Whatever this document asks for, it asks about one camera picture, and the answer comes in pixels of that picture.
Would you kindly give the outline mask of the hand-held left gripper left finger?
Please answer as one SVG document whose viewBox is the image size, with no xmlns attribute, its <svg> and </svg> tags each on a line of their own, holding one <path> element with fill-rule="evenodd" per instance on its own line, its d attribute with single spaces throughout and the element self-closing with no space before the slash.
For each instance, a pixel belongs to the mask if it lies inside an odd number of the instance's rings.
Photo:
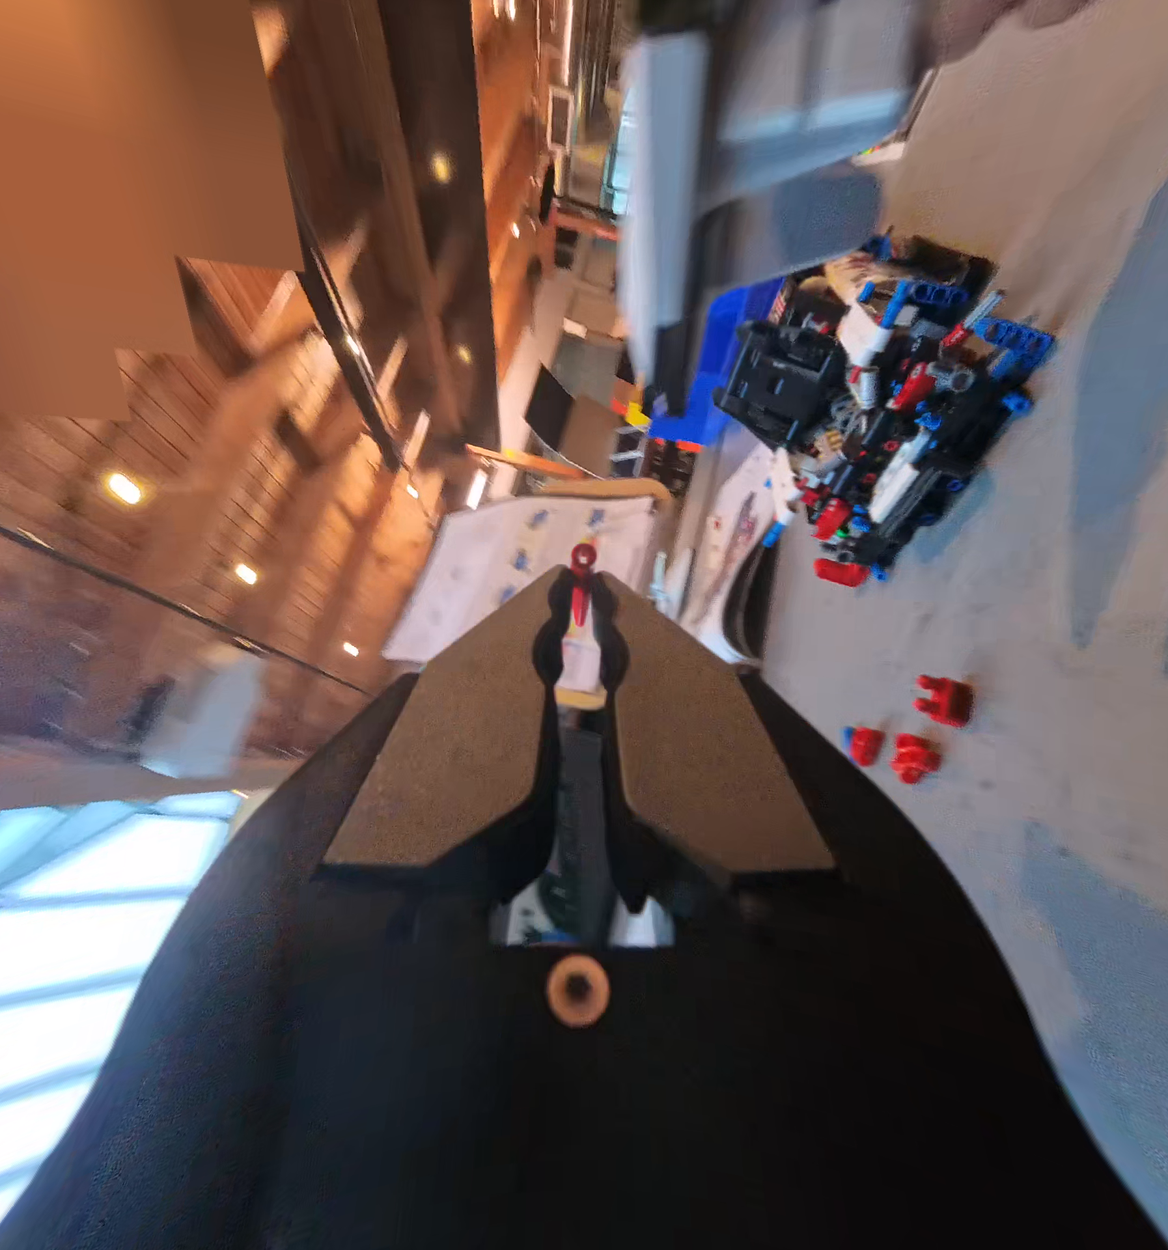
<svg viewBox="0 0 1168 1250">
<path fill-rule="evenodd" d="M 551 569 L 424 666 L 322 876 L 502 904 L 544 870 L 574 587 Z"/>
</svg>

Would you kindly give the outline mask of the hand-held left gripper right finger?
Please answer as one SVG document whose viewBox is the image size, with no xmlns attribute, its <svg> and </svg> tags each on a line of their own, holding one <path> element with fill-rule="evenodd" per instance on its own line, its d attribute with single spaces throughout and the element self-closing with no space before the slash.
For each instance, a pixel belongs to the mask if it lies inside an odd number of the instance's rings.
<svg viewBox="0 0 1168 1250">
<path fill-rule="evenodd" d="M 606 855 L 625 907 L 819 878 L 836 859 L 735 670 L 609 574 L 601 647 Z"/>
</svg>

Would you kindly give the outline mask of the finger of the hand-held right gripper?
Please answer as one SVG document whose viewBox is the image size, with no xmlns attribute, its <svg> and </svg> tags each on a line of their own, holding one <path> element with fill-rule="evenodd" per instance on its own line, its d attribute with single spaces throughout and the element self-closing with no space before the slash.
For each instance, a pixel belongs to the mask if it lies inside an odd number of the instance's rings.
<svg viewBox="0 0 1168 1250">
<path fill-rule="evenodd" d="M 735 3 L 720 36 L 717 182 L 857 156 L 897 129 L 927 72 L 926 3 Z"/>
<path fill-rule="evenodd" d="M 622 65 L 622 316 L 655 337 L 686 312 L 709 40 L 637 40 Z"/>
</svg>

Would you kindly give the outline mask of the toy brick race car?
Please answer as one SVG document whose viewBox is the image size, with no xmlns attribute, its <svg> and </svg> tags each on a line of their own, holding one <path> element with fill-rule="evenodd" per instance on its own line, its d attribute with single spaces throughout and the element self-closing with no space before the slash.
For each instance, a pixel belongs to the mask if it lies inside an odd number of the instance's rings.
<svg viewBox="0 0 1168 1250">
<path fill-rule="evenodd" d="M 802 275 L 798 318 L 738 330 L 714 399 L 788 470 L 784 500 L 811 525 L 819 581 L 889 581 L 1030 413 L 1058 343 L 1001 316 L 995 275 L 989 259 L 885 233 Z"/>
</svg>

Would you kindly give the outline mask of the grey desk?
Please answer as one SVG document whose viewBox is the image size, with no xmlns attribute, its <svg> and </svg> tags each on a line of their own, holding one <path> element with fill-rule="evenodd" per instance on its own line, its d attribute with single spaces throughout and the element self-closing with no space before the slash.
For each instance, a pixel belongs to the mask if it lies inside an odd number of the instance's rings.
<svg viewBox="0 0 1168 1250">
<path fill-rule="evenodd" d="M 888 586 L 779 546 L 765 677 L 825 736 L 977 685 L 943 773 L 877 784 L 946 862 L 1077 1110 L 1168 1240 L 1168 3 L 1011 18 L 946 68 L 884 224 L 996 263 L 1060 348 Z"/>
</svg>

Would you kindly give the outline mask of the blue plastic bin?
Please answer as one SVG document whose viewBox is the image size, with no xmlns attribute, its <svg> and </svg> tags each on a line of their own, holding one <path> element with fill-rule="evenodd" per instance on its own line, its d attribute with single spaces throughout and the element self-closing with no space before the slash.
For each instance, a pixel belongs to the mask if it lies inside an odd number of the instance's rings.
<svg viewBox="0 0 1168 1250">
<path fill-rule="evenodd" d="M 713 403 L 713 394 L 728 382 L 742 351 L 738 330 L 748 321 L 766 321 L 784 284 L 785 276 L 779 276 L 717 297 L 705 322 L 698 370 L 687 394 L 686 410 L 679 417 L 654 416 L 648 429 L 652 440 L 689 451 L 700 451 L 717 441 L 728 418 Z"/>
</svg>

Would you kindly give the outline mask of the red double brick connector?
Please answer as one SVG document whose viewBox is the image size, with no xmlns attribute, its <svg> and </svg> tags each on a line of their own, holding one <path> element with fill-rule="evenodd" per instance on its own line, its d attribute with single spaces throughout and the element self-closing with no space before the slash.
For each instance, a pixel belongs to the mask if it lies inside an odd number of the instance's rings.
<svg viewBox="0 0 1168 1250">
<path fill-rule="evenodd" d="M 930 721 L 953 730 L 970 723 L 976 690 L 968 681 L 920 674 L 915 686 L 912 708 Z"/>
</svg>

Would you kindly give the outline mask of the open instruction booklet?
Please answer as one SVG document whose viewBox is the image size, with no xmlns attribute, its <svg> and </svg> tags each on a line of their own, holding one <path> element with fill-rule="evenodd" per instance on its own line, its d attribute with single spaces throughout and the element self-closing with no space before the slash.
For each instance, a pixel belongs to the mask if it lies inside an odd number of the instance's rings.
<svg viewBox="0 0 1168 1250">
<path fill-rule="evenodd" d="M 744 555 L 751 546 L 762 541 L 767 550 L 778 551 L 779 563 L 779 540 L 794 520 L 794 502 L 798 498 L 798 456 L 794 452 L 769 449 L 740 426 L 727 432 L 727 437 L 732 436 L 738 437 L 738 451 L 743 455 L 732 456 L 728 441 L 721 441 L 710 481 L 714 490 L 702 506 L 693 533 L 694 543 L 687 550 L 701 552 L 713 566 L 721 558 Z"/>
</svg>

